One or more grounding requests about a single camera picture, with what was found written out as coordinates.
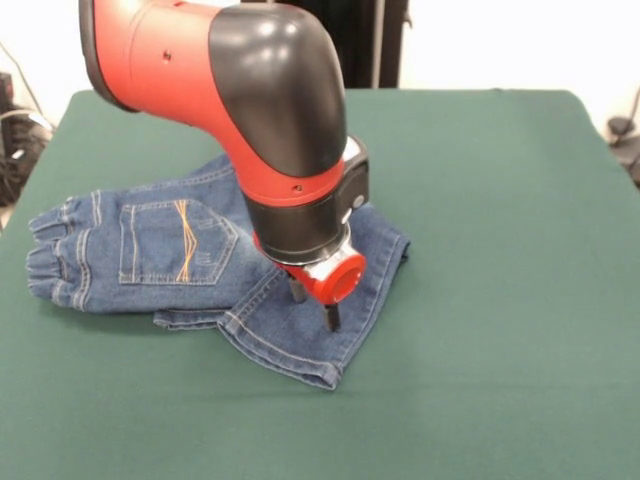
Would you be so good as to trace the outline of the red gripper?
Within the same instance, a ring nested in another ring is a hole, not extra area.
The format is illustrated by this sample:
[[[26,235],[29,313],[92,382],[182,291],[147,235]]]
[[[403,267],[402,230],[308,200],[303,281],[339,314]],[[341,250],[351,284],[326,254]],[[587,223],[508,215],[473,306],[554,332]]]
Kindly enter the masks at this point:
[[[286,275],[296,303],[314,298],[324,305],[324,317],[330,332],[341,326],[339,305],[349,296],[366,269],[365,256],[352,245],[350,232],[341,232],[333,241],[301,253],[287,253],[282,259],[263,246],[256,233],[253,242],[260,253]]]

